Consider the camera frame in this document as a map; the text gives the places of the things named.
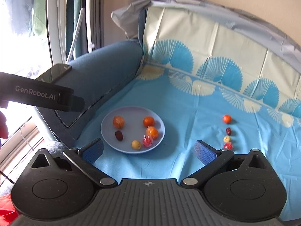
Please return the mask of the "person's left hand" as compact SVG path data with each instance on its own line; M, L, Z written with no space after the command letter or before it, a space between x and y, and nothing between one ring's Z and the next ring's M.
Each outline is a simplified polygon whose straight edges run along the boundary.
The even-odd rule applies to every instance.
M1 100L1 108L6 109L7 106L8 106L8 101L2 101ZM0 112L0 137L1 137L1 139L5 139L5 140L9 136L6 121L7 121L7 119L6 119L5 115L2 112Z

